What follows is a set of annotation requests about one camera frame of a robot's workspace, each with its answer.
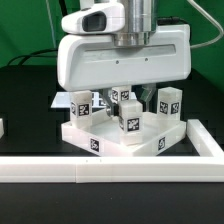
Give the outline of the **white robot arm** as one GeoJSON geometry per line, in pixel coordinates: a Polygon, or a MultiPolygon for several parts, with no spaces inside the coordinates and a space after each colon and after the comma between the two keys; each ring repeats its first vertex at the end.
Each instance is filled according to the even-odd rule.
{"type": "Polygon", "coordinates": [[[155,85],[191,71],[190,27],[157,24],[157,0],[98,0],[62,18],[57,75],[68,92],[129,85],[149,109],[155,85]]]}

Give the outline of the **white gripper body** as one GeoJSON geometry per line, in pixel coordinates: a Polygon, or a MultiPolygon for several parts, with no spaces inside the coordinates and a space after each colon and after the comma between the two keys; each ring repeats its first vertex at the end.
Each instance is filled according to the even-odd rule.
{"type": "Polygon", "coordinates": [[[69,91],[181,80],[190,26],[156,24],[153,3],[94,3],[62,18],[57,75],[69,91]]]}

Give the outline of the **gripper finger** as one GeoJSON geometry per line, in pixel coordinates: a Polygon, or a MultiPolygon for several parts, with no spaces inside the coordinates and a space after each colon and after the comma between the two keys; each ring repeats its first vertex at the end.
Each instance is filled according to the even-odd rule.
{"type": "Polygon", "coordinates": [[[115,113],[114,110],[114,103],[111,101],[111,98],[109,96],[109,90],[108,89],[101,89],[99,91],[105,105],[106,105],[106,113],[108,116],[113,116],[115,113]]]}
{"type": "Polygon", "coordinates": [[[156,92],[156,85],[154,83],[151,84],[144,84],[142,86],[143,92],[141,95],[141,99],[144,102],[144,106],[146,110],[150,109],[150,101],[153,98],[153,95],[156,92]]]}

